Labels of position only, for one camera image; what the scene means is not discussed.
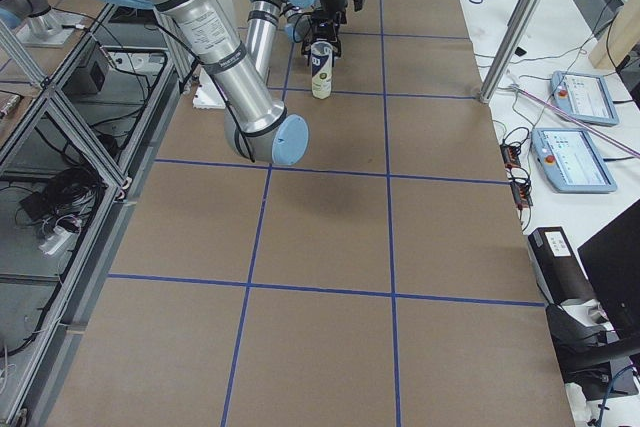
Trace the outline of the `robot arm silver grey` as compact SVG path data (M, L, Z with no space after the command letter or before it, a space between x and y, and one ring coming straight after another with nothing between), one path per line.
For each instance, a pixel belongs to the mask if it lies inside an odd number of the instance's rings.
M307 149L306 121L290 114L266 86L269 40L282 7L307 8L316 0L251 0L251 26L240 39L218 0L103 0L136 9L155 9L182 31L194 56L229 102L225 136L230 147L251 161L297 163Z
M261 76L270 66L272 44L279 21L292 43L301 45L302 54L310 54L311 44L325 40L339 54L338 32L346 22L347 0L250 0L246 35L247 49Z

